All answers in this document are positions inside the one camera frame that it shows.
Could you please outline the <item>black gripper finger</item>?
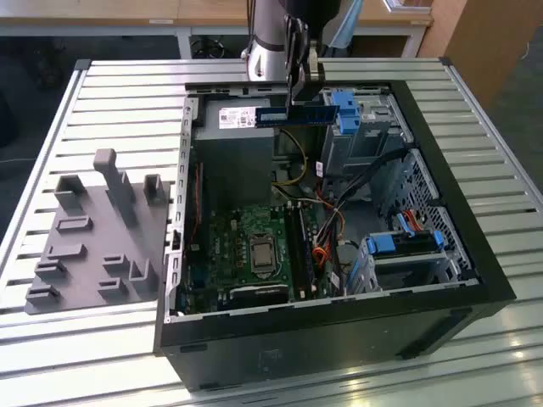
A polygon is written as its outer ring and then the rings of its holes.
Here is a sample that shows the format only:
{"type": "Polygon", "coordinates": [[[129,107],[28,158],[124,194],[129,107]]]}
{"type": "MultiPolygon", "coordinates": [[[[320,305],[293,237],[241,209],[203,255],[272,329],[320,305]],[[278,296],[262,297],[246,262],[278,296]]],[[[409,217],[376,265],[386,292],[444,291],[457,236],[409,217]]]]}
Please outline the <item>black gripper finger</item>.
{"type": "Polygon", "coordinates": [[[310,40],[309,47],[299,62],[298,81],[296,83],[296,103],[312,101],[322,90],[325,73],[318,58],[318,41],[310,40]]]}
{"type": "Polygon", "coordinates": [[[293,121],[296,105],[308,99],[306,90],[310,81],[310,69],[307,62],[310,51],[308,25],[291,14],[284,17],[287,101],[285,103],[287,119],[293,121]]]}

